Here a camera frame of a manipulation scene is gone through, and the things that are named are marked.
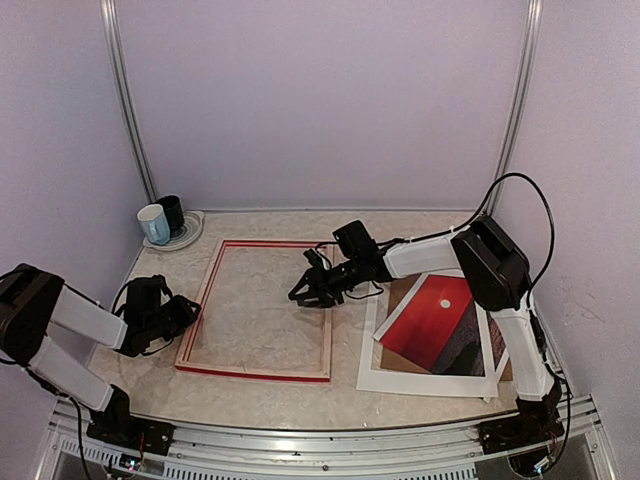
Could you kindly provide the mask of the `aluminium front rail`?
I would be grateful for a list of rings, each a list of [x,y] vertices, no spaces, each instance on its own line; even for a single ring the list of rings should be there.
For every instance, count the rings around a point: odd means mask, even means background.
[[[571,401],[569,442],[557,466],[541,479],[622,479],[591,397]],[[136,452],[83,440],[94,479],[521,479],[509,460],[548,445],[485,454],[478,427],[493,417],[398,428],[268,430],[169,421],[175,426],[166,456],[144,453],[139,471],[123,471]],[[33,479],[86,479],[80,462],[77,416],[68,401],[54,409]]]

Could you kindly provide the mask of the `white photo mat border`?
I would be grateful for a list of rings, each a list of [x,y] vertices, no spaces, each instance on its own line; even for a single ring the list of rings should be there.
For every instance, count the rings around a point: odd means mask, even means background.
[[[488,400],[508,365],[495,321],[458,270],[416,274],[367,300],[359,390]]]

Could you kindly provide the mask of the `white round plate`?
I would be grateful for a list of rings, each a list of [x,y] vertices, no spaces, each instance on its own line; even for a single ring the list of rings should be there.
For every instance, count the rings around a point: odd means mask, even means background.
[[[205,214],[202,211],[186,211],[184,225],[165,245],[155,245],[143,238],[143,246],[160,252],[175,252],[196,242],[204,230]]]

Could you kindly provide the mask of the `aluminium corner post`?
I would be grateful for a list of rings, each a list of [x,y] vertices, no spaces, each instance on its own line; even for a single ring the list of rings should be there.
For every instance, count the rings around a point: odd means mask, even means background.
[[[542,0],[530,0],[528,2],[524,37],[514,92],[507,117],[505,134],[501,142],[498,164],[494,174],[495,181],[506,175],[511,167],[519,129],[526,108],[527,95],[535,63],[539,32],[542,23],[543,5],[544,2]]]
[[[101,0],[100,10],[120,108],[132,147],[135,166],[142,183],[144,195],[149,203],[153,203],[158,197],[157,189],[144,149],[128,82],[126,61],[118,22],[117,4],[114,0]]]

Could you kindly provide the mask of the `right aluminium corner post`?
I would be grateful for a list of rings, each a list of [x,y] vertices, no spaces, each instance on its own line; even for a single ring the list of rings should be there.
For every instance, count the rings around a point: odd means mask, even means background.
[[[506,175],[511,167],[519,129],[526,108],[527,95],[535,63],[539,32],[542,23],[543,5],[544,2],[542,0],[530,0],[528,2],[524,37],[514,92],[507,117],[505,134],[501,142],[498,164],[494,174],[495,181]]]

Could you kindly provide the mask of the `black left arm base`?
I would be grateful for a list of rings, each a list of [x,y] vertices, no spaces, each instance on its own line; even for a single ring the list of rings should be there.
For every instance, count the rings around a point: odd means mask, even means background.
[[[142,454],[167,456],[173,441],[175,426],[171,423],[133,417],[124,433],[100,426],[92,421],[87,428],[89,438],[136,450]]]

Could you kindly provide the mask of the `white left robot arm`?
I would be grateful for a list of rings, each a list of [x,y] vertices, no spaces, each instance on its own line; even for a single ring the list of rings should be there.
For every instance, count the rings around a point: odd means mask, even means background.
[[[127,445],[140,434],[128,394],[92,372],[71,352],[72,341],[129,358],[150,356],[154,342],[171,344],[200,313],[162,275],[127,281],[106,308],[62,277],[20,264],[1,276],[1,351],[7,363],[88,409],[99,433]]]

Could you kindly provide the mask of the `light blue mug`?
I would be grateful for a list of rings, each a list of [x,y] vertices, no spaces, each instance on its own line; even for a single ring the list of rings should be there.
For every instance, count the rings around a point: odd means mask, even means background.
[[[137,212],[136,218],[145,235],[152,245],[166,245],[171,238],[164,209],[160,204],[149,204]]]

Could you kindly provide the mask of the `dark green mug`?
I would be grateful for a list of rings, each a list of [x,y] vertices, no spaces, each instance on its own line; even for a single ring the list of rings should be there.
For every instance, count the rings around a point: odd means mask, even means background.
[[[166,195],[156,200],[161,205],[169,225],[172,238],[177,237],[185,225],[181,200],[177,195]]]

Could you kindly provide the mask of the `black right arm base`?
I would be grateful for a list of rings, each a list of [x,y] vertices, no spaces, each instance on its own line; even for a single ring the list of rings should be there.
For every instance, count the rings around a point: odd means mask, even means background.
[[[554,386],[540,401],[516,399],[517,414],[478,425],[478,435],[485,455],[518,449],[562,436],[558,404],[561,391]]]

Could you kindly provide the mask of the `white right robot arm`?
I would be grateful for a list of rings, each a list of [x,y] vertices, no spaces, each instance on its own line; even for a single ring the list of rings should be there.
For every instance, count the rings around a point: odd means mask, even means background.
[[[518,414],[511,423],[496,422],[496,430],[531,444],[548,431],[560,435],[570,422],[558,412],[570,402],[568,381],[553,370],[547,341],[537,318],[533,289],[538,276],[509,235],[481,208],[463,224],[420,237],[375,241],[355,220],[333,233],[345,262],[334,266],[317,248],[305,251],[309,269],[290,290],[289,300],[301,307],[331,308],[347,293],[366,283],[389,283],[414,274],[458,269],[472,299],[490,312],[511,357]]]

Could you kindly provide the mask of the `left aluminium corner post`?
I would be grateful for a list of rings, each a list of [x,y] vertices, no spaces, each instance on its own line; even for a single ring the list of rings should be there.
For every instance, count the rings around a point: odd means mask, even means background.
[[[118,22],[117,4],[114,0],[101,0],[100,10],[120,108],[132,147],[135,166],[142,183],[144,195],[149,203],[153,203],[158,197],[157,189],[144,149],[128,82],[126,61]]]

